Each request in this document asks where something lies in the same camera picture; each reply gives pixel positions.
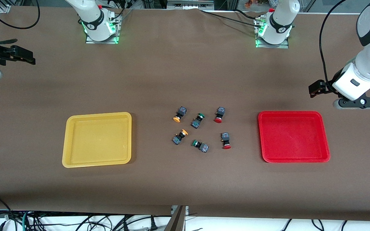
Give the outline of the yellow push button switch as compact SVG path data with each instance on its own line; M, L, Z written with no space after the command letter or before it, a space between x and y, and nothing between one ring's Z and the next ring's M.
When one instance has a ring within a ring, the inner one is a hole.
M177 123L180 123L181 122L181 118L186 114L186 111L187 111L187 109L185 107L181 106L178 109L176 115L173 117L173 120L175 122L177 122Z
M186 136L188 135L188 132L186 130L181 130L180 133L177 133L173 139L172 139L172 142L175 144L175 145L179 145L182 141L183 138L185 138Z

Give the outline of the red plastic tray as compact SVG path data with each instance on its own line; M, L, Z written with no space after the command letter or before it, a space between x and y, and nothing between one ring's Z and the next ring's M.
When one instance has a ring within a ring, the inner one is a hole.
M330 160L323 118L316 111L262 111L258 128L262 158L268 163Z

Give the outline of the yellow plastic tray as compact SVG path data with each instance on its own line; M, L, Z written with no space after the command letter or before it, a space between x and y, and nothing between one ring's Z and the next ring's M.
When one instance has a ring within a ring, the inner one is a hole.
M63 167L127 164L131 158L132 116L128 112L74 115L68 118Z

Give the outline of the brown table cover sheet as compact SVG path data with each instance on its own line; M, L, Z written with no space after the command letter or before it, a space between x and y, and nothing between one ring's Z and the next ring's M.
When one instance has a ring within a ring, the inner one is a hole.
M114 45L86 44L72 8L43 7L28 30L0 23L1 40L17 38L36 58L0 66L0 199L13 210L169 214L188 205L198 216L370 220L370 110L308 94L323 78L323 18L298 15L288 49L256 48L247 25L197 9L133 10ZM265 162L261 111L319 112L330 160ZM67 119L111 112L132 115L129 163L63 167Z

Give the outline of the brown table support beam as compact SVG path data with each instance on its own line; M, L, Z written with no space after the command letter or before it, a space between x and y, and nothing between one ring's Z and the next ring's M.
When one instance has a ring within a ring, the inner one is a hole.
M173 215L163 231L184 231L185 218L189 214L188 206L173 206Z

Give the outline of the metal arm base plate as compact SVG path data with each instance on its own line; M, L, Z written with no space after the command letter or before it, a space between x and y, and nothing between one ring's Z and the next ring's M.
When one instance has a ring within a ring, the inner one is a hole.
M81 22L86 33L87 44L118 44L122 15L106 8L101 9L103 17L94 22Z
M266 32L266 29L268 28L266 23L265 15L261 15L259 17L255 17L253 19L254 25L258 25L259 27L256 27L254 29L255 31L255 46L256 48L280 48L280 49L288 49L289 48L289 42L288 38L285 38L284 41L280 44L270 44L264 40L262 37L263 33Z

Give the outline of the green push button switch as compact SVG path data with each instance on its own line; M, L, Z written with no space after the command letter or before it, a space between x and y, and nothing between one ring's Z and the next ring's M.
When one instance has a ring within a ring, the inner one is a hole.
M198 140L194 140L191 145L203 153L207 153L207 151L209 150L209 146L207 144Z
M201 125L201 122L202 120L204 119L205 115L204 114L197 114L197 116L192 120L191 122L191 126L194 128L194 129L198 129L199 126Z

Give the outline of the aluminium frame rail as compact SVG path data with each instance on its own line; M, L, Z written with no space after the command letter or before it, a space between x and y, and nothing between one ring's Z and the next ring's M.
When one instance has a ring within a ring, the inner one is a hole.
M214 0L166 0L167 9L215 10Z

